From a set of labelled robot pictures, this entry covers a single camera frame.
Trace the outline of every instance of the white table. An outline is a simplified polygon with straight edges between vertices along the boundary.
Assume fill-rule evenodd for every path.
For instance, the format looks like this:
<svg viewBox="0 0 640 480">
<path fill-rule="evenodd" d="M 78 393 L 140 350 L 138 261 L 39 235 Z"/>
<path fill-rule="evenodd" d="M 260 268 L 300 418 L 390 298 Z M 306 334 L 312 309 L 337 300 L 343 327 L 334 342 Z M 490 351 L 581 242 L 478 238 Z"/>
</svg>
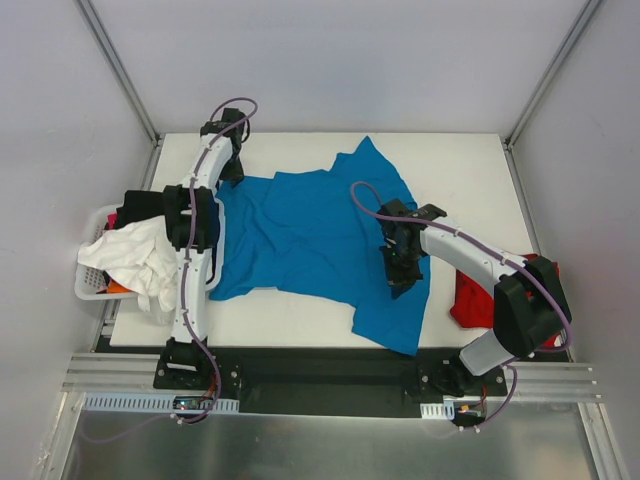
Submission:
<svg viewBox="0 0 640 480">
<path fill-rule="evenodd" d="M 243 145 L 246 175 L 272 178 L 277 171 L 329 169 L 338 152 L 353 152 L 361 133 L 255 133 Z M 370 135 L 392 162 L 419 205 L 433 203 L 485 241 L 515 253 L 533 251 L 497 135 Z M 194 161 L 197 134 L 166 135 L 151 189 L 177 184 Z M 421 347 L 461 347 L 484 329 L 463 330 L 449 315 L 455 270 L 431 262 L 431 294 Z M 351 333 L 353 308 L 322 298 L 253 290 L 225 302 L 207 302 L 210 346 L 380 347 Z M 162 346 L 171 326 L 158 326 L 135 300 L 122 301 L 111 337 L 113 346 Z"/>
</svg>

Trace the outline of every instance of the gray wall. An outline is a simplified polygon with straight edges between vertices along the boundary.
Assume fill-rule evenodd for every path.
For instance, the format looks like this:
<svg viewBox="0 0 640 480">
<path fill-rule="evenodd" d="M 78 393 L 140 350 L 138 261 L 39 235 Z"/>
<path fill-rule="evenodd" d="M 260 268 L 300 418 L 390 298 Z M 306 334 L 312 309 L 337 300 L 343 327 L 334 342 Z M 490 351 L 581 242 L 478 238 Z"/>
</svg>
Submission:
<svg viewBox="0 0 640 480">
<path fill-rule="evenodd" d="M 261 131 L 506 135 L 584 0 L 96 0 L 161 132 L 227 98 Z"/>
<path fill-rule="evenodd" d="M 71 0 L 0 3 L 0 477 L 25 478 L 97 304 L 73 293 L 87 215 L 149 142 Z"/>
<path fill-rule="evenodd" d="M 610 0 L 516 145 L 542 250 L 560 260 L 578 360 L 598 365 L 640 473 L 640 2 Z"/>
</svg>

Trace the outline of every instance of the white plastic basket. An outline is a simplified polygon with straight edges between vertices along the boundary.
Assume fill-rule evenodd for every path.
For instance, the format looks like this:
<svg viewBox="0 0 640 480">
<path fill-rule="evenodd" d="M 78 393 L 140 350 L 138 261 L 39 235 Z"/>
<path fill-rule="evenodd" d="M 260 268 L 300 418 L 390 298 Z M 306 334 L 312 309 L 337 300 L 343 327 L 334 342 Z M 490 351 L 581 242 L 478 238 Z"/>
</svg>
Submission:
<svg viewBox="0 0 640 480">
<path fill-rule="evenodd" d="M 92 244 L 102 236 L 104 226 L 107 224 L 107 216 L 115 213 L 121 205 L 107 205 L 94 212 L 82 233 L 82 243 Z M 102 272 L 95 268 L 78 264 L 76 268 L 75 292 L 82 300 L 110 300 L 118 298 L 135 298 L 136 293 L 98 293 L 105 287 Z"/>
</svg>

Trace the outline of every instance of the white cloth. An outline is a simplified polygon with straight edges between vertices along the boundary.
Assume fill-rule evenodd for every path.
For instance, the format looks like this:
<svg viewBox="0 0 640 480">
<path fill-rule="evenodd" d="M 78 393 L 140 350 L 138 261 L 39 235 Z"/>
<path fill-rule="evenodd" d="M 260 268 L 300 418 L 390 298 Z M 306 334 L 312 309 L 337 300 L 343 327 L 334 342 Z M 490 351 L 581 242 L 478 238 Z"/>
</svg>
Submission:
<svg viewBox="0 0 640 480">
<path fill-rule="evenodd" d="M 138 293 L 140 309 L 154 310 L 162 323 L 176 307 L 178 264 L 162 216 L 104 232 L 93 245 L 80 247 L 78 263 L 105 270 L 120 285 Z M 155 302 L 164 315 L 152 309 Z"/>
</svg>

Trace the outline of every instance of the wrinkled blue fabric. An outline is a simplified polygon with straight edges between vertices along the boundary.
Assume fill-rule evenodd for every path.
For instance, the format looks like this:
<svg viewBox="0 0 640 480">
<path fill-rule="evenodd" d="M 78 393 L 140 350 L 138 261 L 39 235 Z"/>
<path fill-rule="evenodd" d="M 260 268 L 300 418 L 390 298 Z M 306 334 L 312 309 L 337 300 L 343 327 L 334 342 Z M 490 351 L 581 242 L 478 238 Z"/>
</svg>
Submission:
<svg viewBox="0 0 640 480">
<path fill-rule="evenodd" d="M 245 177 L 224 183 L 226 237 L 221 281 L 213 300 L 228 300 L 258 287 L 314 295 L 355 307 L 353 333 L 391 350 L 415 355 L 429 296 L 429 257 L 420 261 L 424 280 L 391 299 L 378 221 L 360 211 L 349 189 L 373 185 L 383 201 L 416 204 L 395 167 L 366 137 L 352 154 L 339 153 L 330 171 Z M 366 188 L 361 203 L 377 211 Z"/>
</svg>

